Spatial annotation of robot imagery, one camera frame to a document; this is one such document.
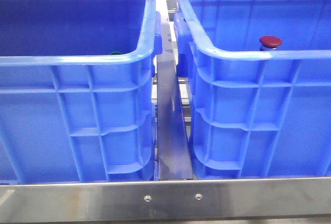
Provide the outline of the blue plastic target bin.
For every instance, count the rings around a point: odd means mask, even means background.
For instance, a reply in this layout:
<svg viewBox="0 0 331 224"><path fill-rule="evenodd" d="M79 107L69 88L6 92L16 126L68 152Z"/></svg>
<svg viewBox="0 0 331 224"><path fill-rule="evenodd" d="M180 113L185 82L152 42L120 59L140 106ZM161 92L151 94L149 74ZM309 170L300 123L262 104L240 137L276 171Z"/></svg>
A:
<svg viewBox="0 0 331 224"><path fill-rule="evenodd" d="M178 0L200 179L330 175L330 0ZM262 36L282 40L261 51Z"/></svg>

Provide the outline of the metal roller rack frame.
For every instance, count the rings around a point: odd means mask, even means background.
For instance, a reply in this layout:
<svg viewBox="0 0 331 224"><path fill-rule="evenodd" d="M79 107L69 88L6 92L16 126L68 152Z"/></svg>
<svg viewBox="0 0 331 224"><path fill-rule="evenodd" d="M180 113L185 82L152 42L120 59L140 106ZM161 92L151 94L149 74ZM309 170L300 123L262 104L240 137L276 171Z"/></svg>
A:
<svg viewBox="0 0 331 224"><path fill-rule="evenodd" d="M157 181L1 187L1 223L330 223L330 178L197 180L187 144L185 82L175 71L171 18L157 0Z"/></svg>

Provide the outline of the green push button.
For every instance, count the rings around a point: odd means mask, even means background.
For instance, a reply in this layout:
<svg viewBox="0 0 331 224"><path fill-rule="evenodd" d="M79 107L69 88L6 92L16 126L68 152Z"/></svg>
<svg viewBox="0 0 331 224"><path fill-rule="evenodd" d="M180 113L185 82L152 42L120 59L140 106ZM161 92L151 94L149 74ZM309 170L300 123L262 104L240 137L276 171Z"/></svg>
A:
<svg viewBox="0 0 331 224"><path fill-rule="evenodd" d="M114 51L114 52L111 52L110 55L121 55L123 54L122 52L119 52L119 51Z"/></svg>

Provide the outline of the red mushroom push button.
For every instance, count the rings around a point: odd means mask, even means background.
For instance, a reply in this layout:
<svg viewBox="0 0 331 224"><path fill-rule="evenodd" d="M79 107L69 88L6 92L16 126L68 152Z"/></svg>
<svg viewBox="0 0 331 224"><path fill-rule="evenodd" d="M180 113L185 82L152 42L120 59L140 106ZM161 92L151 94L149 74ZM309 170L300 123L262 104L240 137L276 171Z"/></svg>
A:
<svg viewBox="0 0 331 224"><path fill-rule="evenodd" d="M282 40L276 36L262 36L259 39L260 42L260 50L261 51L272 51L277 50L279 46L282 45Z"/></svg>

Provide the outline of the blue bin with buttons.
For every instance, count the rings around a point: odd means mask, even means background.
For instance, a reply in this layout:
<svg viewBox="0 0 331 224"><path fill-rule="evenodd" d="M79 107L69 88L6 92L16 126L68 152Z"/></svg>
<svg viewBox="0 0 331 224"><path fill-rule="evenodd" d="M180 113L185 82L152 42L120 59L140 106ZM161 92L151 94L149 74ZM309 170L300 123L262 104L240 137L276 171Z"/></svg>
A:
<svg viewBox="0 0 331 224"><path fill-rule="evenodd" d="M161 52L156 0L1 0L1 184L151 180Z"/></svg>

